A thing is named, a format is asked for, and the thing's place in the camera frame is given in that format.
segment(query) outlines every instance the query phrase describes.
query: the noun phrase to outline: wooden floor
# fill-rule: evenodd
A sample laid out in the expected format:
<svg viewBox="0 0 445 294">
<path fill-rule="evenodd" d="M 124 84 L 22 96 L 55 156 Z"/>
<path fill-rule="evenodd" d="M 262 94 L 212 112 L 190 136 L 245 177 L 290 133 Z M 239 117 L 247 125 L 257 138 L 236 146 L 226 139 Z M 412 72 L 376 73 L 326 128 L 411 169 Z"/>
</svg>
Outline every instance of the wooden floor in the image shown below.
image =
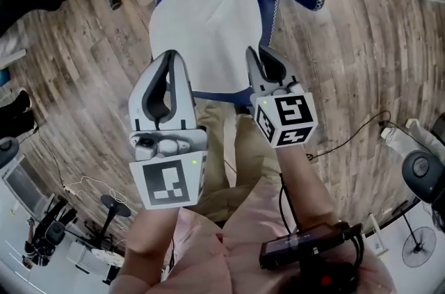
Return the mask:
<svg viewBox="0 0 445 294">
<path fill-rule="evenodd" d="M 42 138 L 64 181 L 84 175 L 124 193 L 140 207 L 128 163 L 127 100 L 151 59 L 148 21 L 155 0 L 69 0 L 54 13 L 29 13 L 0 39 L 0 55 L 21 48 L 27 57 L 11 68 L 7 88 L 28 88 Z M 445 9 L 426 0 L 326 0 L 317 12 L 282 0 L 273 47 L 294 61 L 314 93 L 320 126 L 308 152 L 323 152 L 352 135 L 372 115 L 390 110 L 403 125 L 417 117 L 430 127 L 445 111 Z M 56 164 L 35 135 L 22 144 L 49 189 L 62 193 Z M 351 143 L 314 166 L 352 223 L 411 198 L 401 159 L 383 145 L 372 123 Z M 82 216 L 100 223 L 96 205 L 108 188 L 85 180 L 88 193 L 71 196 Z M 113 223 L 123 236 L 129 220 Z"/>
</svg>

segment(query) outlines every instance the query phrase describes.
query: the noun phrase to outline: red button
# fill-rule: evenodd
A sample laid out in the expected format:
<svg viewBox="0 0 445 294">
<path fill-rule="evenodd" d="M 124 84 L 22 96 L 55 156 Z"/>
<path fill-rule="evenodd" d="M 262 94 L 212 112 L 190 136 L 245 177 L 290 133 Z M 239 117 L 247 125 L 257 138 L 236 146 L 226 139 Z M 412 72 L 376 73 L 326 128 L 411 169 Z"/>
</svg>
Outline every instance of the red button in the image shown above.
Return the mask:
<svg viewBox="0 0 445 294">
<path fill-rule="evenodd" d="M 332 278 L 329 275 L 321 278 L 321 286 L 330 286 L 332 284 Z"/>
</svg>

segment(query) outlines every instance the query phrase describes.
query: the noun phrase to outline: black chair wheel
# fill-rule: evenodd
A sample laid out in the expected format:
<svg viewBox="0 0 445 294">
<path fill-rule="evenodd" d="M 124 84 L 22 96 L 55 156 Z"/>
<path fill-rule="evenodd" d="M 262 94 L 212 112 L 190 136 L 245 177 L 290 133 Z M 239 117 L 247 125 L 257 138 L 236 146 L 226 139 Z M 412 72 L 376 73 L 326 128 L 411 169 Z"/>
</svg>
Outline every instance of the black chair wheel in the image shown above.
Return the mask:
<svg viewBox="0 0 445 294">
<path fill-rule="evenodd" d="M 116 0 L 115 2 L 113 2 L 111 5 L 110 5 L 110 7 L 111 7 L 111 10 L 117 10 L 120 6 L 122 5 L 122 2 L 121 2 L 121 0 Z"/>
</svg>

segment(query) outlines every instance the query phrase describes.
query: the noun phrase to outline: black and white marker cube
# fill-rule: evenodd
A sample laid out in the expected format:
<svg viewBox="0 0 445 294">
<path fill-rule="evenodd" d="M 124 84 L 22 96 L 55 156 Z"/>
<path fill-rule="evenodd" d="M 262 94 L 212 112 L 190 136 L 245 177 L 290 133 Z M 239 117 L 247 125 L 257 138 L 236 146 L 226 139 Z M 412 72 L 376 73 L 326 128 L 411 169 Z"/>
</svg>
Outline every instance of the black and white marker cube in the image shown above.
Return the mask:
<svg viewBox="0 0 445 294">
<path fill-rule="evenodd" d="M 306 143 L 318 125 L 310 92 L 258 97 L 254 120 L 273 148 Z"/>
<path fill-rule="evenodd" d="M 146 209 L 196 205 L 204 187 L 207 151 L 130 163 Z"/>
</svg>

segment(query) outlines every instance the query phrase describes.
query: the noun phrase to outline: pink sleeve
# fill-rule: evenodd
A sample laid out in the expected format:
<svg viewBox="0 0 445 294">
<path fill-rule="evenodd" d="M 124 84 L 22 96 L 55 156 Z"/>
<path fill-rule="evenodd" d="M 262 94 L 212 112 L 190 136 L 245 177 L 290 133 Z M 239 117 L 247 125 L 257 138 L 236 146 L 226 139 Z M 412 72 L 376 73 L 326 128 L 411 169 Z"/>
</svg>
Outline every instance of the pink sleeve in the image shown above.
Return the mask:
<svg viewBox="0 0 445 294">
<path fill-rule="evenodd" d="M 325 257 L 331 262 L 355 262 L 355 247 L 348 241 L 343 245 L 326 252 Z M 364 256 L 358 270 L 359 284 L 357 294 L 390 294 L 396 289 L 391 275 L 383 262 L 365 245 Z"/>
<path fill-rule="evenodd" d="M 113 280 L 108 294 L 145 294 L 149 285 L 143 280 L 131 275 L 120 275 Z"/>
</svg>

